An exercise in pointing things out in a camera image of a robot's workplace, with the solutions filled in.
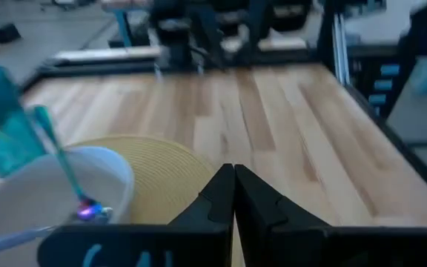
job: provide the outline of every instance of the white bowl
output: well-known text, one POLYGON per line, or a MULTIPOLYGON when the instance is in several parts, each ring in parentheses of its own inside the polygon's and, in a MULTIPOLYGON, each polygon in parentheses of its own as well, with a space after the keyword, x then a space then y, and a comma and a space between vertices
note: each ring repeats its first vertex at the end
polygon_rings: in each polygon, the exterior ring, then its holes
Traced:
MULTIPOLYGON (((113 208, 109 223, 128 223, 134 174, 122 156, 107 148, 77 147, 67 158, 84 192, 113 208)), ((54 155, 42 156, 0 184, 0 236, 51 225, 63 225, 78 200, 54 155)), ((38 266, 41 240, 0 252, 0 267, 38 266)))

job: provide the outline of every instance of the wooden table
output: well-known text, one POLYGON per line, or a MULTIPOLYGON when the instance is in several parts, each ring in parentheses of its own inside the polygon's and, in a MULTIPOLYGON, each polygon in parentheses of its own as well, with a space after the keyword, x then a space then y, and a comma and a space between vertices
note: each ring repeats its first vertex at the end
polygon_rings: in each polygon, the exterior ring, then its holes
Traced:
POLYGON ((216 168, 242 163, 332 225, 427 225, 427 185, 320 65, 47 79, 63 143, 160 136, 216 168))

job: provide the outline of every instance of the straw placemat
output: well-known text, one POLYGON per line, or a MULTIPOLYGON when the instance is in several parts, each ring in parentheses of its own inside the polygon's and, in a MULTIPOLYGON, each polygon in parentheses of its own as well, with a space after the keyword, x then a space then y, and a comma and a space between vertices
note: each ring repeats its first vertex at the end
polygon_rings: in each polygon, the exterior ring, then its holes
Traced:
POLYGON ((205 160, 174 142, 113 136, 79 142, 122 155, 135 175, 131 222, 167 224, 185 210, 214 175, 205 160))

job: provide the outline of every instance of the teal glass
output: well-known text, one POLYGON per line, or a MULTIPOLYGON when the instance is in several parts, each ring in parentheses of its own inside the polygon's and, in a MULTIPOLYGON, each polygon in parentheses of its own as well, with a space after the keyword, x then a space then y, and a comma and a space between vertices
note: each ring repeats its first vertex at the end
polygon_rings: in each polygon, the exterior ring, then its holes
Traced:
POLYGON ((46 154, 18 100, 19 89, 0 67, 0 177, 46 154))

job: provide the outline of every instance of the black machine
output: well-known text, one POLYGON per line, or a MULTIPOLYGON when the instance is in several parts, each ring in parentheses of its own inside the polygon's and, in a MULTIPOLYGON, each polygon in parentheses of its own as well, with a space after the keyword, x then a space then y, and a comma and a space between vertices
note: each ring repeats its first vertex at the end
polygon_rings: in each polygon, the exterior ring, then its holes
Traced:
MULTIPOLYGON (((192 52, 206 59, 204 68, 322 62, 352 95, 350 88, 359 89, 362 96, 354 98, 362 99, 359 104, 385 128, 377 115, 390 114, 417 56, 427 55, 427 5, 411 16, 411 29, 398 44, 348 46, 344 20, 383 8, 384 1, 326 1, 317 47, 265 52, 257 48, 258 41, 270 28, 300 29, 310 0, 155 1, 150 23, 170 51, 168 62, 46 62, 37 78, 190 70, 196 67, 192 52), (299 7, 278 12, 285 5, 299 7), (184 18, 188 23, 171 27, 171 19, 184 18), (236 53, 226 52, 220 42, 236 35, 238 24, 249 27, 249 38, 236 53)), ((384 132, 399 151, 405 150, 395 135, 384 132)), ((427 174, 415 155, 404 156, 420 174, 427 174)), ((230 266, 234 216, 247 267, 427 266, 427 228, 333 227, 245 166, 229 164, 168 225, 62 226, 39 246, 38 261, 41 267, 230 266)))
POLYGON ((247 267, 427 266, 427 228, 333 227, 230 164, 168 225, 63 226, 39 265, 227 267, 234 213, 247 267))

